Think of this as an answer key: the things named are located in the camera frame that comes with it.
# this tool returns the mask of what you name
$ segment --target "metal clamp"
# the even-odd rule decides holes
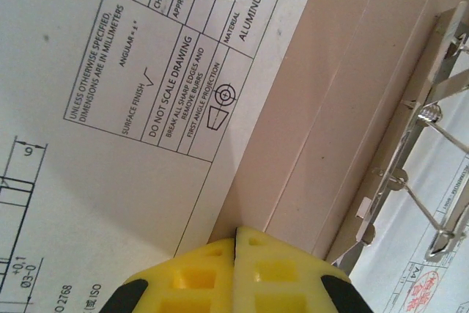
[[[449,77],[459,55],[469,54],[469,26],[462,22],[467,8],[468,4],[462,1],[456,8],[440,14],[401,104],[396,108],[329,251],[329,261],[334,262],[339,258],[349,264],[352,262],[350,258],[355,261],[363,247],[364,236],[372,227],[390,192],[402,189],[406,190],[436,230],[426,260],[438,262],[465,237],[464,229],[469,221],[469,172],[454,195],[447,214],[438,222],[409,187],[407,173],[402,168],[422,130],[428,126],[464,153],[469,153],[467,144],[438,124],[443,113],[437,104],[469,89],[469,70]],[[365,198],[369,205],[366,211],[361,209]]]

